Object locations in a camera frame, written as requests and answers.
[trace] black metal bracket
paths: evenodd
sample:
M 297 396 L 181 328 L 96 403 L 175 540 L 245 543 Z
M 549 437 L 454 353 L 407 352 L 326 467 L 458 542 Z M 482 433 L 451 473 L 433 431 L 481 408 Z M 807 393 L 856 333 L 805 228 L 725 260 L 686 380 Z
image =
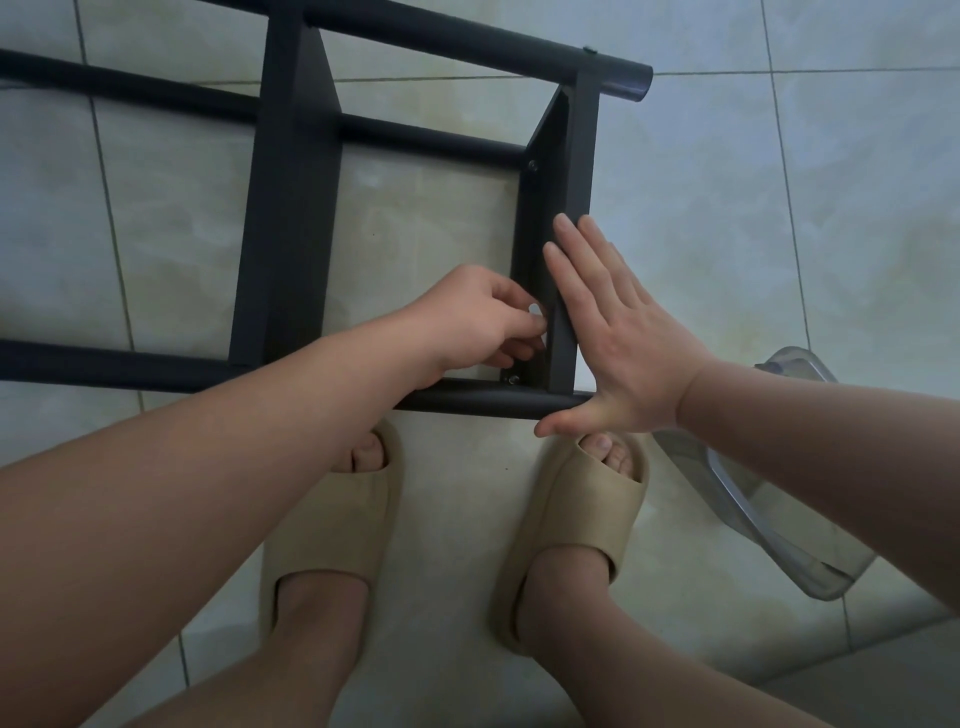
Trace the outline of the black metal bracket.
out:
M 390 0 L 205 0 L 269 18 L 260 98 L 0 50 L 0 77 L 254 124 L 253 159 L 227 361 L 0 340 L 0 379 L 198 392 L 322 335 L 345 143 L 514 169 L 511 277 L 543 303 L 546 351 L 501 381 L 446 378 L 401 409 L 538 419 L 579 404 L 577 341 L 543 265 L 559 212 L 589 211 L 601 94 L 640 101 L 653 69 Z M 317 28 L 559 85 L 525 146 L 366 119 L 340 110 Z

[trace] metal frame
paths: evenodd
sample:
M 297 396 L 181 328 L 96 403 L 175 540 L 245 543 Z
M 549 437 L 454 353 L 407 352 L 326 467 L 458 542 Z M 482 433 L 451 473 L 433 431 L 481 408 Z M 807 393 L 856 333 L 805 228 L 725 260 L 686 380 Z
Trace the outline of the metal frame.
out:
M 0 379 L 192 393 L 315 340 L 341 152 L 357 143 L 517 170 L 511 277 L 549 321 L 546 351 L 499 382 L 445 378 L 398 407 L 537 419 L 586 400 L 573 391 L 576 337 L 540 248 L 555 214 L 589 211 L 600 94 L 640 101 L 653 69 L 389 0 L 205 1 L 268 16 L 259 98 L 14 51 L 0 51 L 0 76 L 256 126 L 228 359 L 0 340 Z M 344 114 L 316 28 L 559 87 L 525 147 Z

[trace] black metal tube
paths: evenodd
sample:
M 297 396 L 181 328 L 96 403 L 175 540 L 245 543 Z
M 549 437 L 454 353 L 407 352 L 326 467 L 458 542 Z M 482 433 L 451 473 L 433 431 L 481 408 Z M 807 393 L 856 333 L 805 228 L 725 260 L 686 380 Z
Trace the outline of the black metal tube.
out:
M 526 163 L 526 147 L 490 141 L 475 136 L 437 132 L 423 127 L 341 114 L 340 138 L 354 144 L 367 144 L 410 154 L 432 155 L 491 167 L 520 169 Z
M 0 50 L 0 76 L 247 124 L 256 123 L 260 109 L 255 96 L 17 51 Z
M 446 378 L 403 398 L 396 409 L 539 420 L 551 412 L 583 404 L 591 396 L 588 392 L 560 395 L 497 381 Z
M 217 359 L 0 340 L 0 379 L 12 381 L 193 393 L 251 371 Z
M 578 74 L 588 73 L 599 79 L 603 93 L 631 101 L 642 99 L 653 80 L 653 68 L 645 63 L 603 56 L 391 0 L 305 0 L 304 5 L 306 22 L 318 28 L 555 84 L 573 84 Z

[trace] forearm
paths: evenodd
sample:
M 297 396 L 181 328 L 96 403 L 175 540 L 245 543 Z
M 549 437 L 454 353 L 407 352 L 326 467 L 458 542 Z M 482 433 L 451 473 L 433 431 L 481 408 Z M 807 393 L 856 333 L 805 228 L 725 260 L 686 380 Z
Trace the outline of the forearm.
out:
M 11 694 L 58 685 L 104 650 L 124 653 L 112 675 L 67 682 L 94 701 L 119 687 L 422 382 L 420 339 L 397 316 L 371 322 L 0 471 Z
M 960 402 L 716 363 L 678 419 L 960 609 Z

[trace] ankle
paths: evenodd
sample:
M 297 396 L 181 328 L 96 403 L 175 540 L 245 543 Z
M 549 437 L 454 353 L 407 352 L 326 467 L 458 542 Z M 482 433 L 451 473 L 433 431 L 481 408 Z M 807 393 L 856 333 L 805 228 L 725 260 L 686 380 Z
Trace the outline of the ankle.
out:
M 333 571 L 286 577 L 276 601 L 271 642 L 291 663 L 342 671 L 353 669 L 359 652 L 369 588 L 359 578 Z
M 516 611 L 520 641 L 540 660 L 612 604 L 609 586 L 610 564 L 595 548 L 554 546 L 538 554 Z

